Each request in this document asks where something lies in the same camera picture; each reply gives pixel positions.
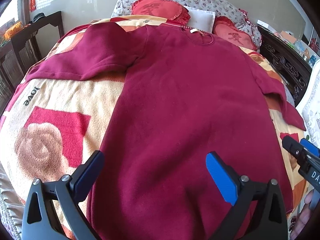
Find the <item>person's right hand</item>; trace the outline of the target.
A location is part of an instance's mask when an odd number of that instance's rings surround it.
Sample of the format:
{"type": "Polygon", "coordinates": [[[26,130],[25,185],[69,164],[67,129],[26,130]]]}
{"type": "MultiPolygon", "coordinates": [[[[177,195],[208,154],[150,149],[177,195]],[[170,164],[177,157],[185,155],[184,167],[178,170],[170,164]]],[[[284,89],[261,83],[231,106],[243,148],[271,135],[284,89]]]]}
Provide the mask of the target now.
{"type": "Polygon", "coordinates": [[[299,213],[297,216],[295,225],[290,233],[290,239],[296,239],[297,236],[301,233],[301,231],[304,229],[306,226],[307,222],[309,221],[311,215],[312,215],[312,210],[310,209],[310,204],[313,198],[313,192],[314,190],[311,190],[306,198],[304,199],[304,207],[302,211],[299,213]]]}

